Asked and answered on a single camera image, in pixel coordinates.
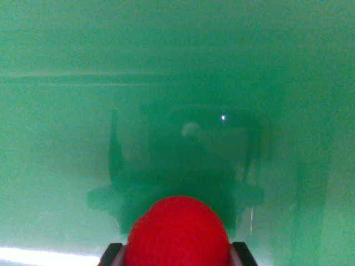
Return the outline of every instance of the glossy surface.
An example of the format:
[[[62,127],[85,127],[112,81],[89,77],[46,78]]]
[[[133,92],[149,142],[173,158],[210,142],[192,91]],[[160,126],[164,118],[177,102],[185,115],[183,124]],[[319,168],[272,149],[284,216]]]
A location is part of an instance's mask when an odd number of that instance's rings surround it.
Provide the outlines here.
[[[0,263],[100,257],[187,194],[260,266],[353,265],[354,10],[2,4]]]

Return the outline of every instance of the green wall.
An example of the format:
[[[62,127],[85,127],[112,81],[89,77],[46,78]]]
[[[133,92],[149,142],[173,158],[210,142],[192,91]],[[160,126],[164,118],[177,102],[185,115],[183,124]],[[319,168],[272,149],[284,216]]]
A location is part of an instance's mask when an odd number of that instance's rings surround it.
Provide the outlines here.
[[[0,9],[0,247],[99,257],[125,243],[115,214],[88,194],[110,185],[112,108],[130,161],[148,145],[139,108],[160,101],[233,106],[261,122],[250,182],[265,201],[230,232],[260,266],[353,265],[354,4]],[[108,204],[123,206],[110,193]]]

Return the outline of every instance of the white light spot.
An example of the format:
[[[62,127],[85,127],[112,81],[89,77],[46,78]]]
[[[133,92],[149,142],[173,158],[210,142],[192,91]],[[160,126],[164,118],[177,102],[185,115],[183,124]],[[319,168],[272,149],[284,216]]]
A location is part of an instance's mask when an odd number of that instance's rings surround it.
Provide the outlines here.
[[[100,258],[95,256],[17,248],[0,248],[0,260],[38,266],[97,266],[100,262]]]

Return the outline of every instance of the red foam ball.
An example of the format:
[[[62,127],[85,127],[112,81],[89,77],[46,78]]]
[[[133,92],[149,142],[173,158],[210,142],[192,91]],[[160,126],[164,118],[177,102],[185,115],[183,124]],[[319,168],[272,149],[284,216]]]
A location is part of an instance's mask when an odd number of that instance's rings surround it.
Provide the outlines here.
[[[229,239],[215,212],[184,196],[154,204],[133,225],[125,266],[227,266]]]

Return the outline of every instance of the black holder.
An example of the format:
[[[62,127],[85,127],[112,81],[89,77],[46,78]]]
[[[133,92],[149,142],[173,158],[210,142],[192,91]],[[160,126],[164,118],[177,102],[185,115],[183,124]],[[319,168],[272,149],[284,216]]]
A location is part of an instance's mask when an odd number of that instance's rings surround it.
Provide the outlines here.
[[[126,246],[121,243],[111,243],[101,257],[98,266],[124,266]],[[257,266],[254,257],[244,242],[230,244],[229,266]]]

